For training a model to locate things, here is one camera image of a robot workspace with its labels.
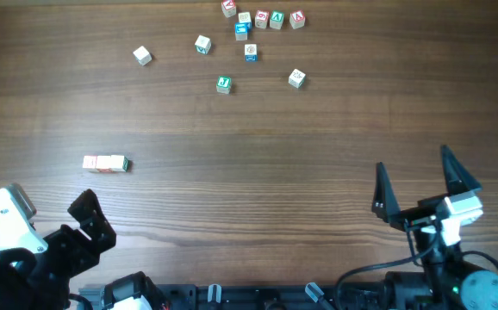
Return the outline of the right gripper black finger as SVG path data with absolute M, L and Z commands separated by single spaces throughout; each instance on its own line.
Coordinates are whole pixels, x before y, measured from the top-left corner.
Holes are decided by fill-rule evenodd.
M 389 174 L 383 162 L 376 164 L 376 186 L 371 203 L 371 211 L 386 223 L 394 223 L 401 212 Z
M 448 145 L 442 145 L 440 152 L 448 195 L 482 190 L 482 185 L 458 161 Z

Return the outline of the wooden block red side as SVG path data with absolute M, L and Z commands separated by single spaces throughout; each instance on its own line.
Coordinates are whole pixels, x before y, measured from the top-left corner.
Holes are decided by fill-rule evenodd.
M 97 156 L 85 155 L 83 158 L 82 168 L 88 172 L 97 172 Z

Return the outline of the plain wooden block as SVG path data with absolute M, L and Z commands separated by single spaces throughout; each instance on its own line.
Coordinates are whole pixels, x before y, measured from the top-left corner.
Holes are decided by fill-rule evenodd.
M 140 65 L 146 65 L 153 59 L 151 53 L 144 46 L 140 46 L 134 50 L 133 55 Z
M 110 156 L 98 155 L 96 157 L 96 165 L 95 165 L 96 171 L 100 173 L 112 172 L 112 169 L 110 167 L 110 160 L 111 160 Z

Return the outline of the wooden block faint picture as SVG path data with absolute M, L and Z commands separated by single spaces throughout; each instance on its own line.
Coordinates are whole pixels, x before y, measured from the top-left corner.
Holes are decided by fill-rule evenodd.
M 109 168 L 113 172 L 127 172 L 129 160 L 124 155 L 111 155 L 109 157 Z

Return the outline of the wooden block circle picture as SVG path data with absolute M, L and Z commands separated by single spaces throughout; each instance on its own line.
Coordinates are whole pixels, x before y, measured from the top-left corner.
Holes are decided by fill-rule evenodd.
M 222 94 L 229 94 L 232 88 L 232 79 L 228 76 L 219 76 L 216 82 L 216 90 Z

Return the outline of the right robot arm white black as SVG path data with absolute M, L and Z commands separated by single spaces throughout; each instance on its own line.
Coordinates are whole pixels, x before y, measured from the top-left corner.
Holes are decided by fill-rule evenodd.
M 406 234 L 411 255 L 399 264 L 412 263 L 418 272 L 388 273 L 375 287 L 381 309 L 498 309 L 498 261 L 488 254 L 494 270 L 466 261 L 460 231 L 478 220 L 483 205 L 477 193 L 482 185 L 457 160 L 449 146 L 441 146 L 446 192 L 418 201 L 402 210 L 383 163 L 376 166 L 372 212 Z

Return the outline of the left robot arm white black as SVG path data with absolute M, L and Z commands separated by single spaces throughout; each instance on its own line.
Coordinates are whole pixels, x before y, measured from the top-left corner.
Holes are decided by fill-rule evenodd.
M 70 280 L 97 266 L 116 244 L 96 194 L 87 189 L 68 208 L 80 227 L 45 237 L 32 222 L 33 203 L 16 183 L 0 189 L 0 309 L 167 309 L 170 302 L 142 272 L 89 296 L 74 294 Z

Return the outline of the wooden block star picture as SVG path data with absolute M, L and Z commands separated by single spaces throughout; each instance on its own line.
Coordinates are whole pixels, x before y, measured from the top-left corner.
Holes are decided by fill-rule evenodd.
M 306 79 L 306 74 L 298 69 L 294 69 L 289 75 L 289 84 L 299 89 Z

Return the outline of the wooden block blue side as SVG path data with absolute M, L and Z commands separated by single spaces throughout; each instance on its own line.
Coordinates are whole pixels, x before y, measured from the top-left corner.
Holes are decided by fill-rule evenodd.
M 257 62 L 258 61 L 258 48 L 256 44 L 245 44 L 244 54 L 246 62 Z

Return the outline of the red letter A block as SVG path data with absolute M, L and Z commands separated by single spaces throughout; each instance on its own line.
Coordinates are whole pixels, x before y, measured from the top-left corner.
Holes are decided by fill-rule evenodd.
M 302 10 L 293 11 L 289 14 L 289 23 L 293 29 L 302 28 L 305 22 L 306 16 Z

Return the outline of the wooden block green side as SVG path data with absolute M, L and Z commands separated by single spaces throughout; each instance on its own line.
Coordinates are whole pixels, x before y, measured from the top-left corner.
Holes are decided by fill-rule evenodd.
M 208 54 L 211 46 L 211 39 L 203 35 L 199 35 L 195 42 L 196 50 L 201 54 Z

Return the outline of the green letter A block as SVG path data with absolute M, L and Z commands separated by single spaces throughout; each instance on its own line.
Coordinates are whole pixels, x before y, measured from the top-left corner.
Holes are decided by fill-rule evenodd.
M 270 17 L 270 27 L 280 30 L 283 26 L 284 13 L 281 11 L 273 10 Z

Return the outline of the red number nine block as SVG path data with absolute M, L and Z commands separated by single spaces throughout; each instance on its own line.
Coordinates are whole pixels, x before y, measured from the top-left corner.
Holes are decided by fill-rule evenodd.
M 255 27 L 266 29 L 270 19 L 270 12 L 257 10 L 255 14 Z

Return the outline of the blue top wooden block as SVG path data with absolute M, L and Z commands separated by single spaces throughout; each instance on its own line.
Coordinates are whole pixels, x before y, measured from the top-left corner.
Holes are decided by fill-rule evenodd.
M 234 25 L 234 34 L 236 40 L 247 40 L 248 39 L 248 27 L 245 22 L 237 22 Z

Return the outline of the plain top block on blue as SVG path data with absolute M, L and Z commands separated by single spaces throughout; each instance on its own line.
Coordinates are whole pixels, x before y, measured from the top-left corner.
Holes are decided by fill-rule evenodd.
M 252 24 L 252 18 L 249 12 L 239 13 L 238 18 L 239 18 L 239 23 L 246 23 L 248 26 Z

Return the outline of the red letter block top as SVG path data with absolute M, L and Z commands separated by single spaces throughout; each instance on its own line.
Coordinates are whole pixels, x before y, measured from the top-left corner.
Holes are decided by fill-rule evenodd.
M 237 6 L 234 0 L 222 0 L 221 9 L 226 18 L 235 16 L 237 13 Z

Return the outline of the black mounting rail base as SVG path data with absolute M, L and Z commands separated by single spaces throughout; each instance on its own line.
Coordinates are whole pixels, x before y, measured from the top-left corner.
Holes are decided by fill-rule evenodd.
M 220 300 L 209 297 L 208 287 L 193 284 L 160 284 L 157 289 L 166 298 L 162 309 L 327 309 L 335 308 L 334 288 L 322 286 L 323 301 L 314 301 L 303 286 L 223 286 Z M 447 302 L 437 303 L 427 287 L 410 288 L 393 282 L 348 282 L 342 286 L 343 309 L 448 309 Z

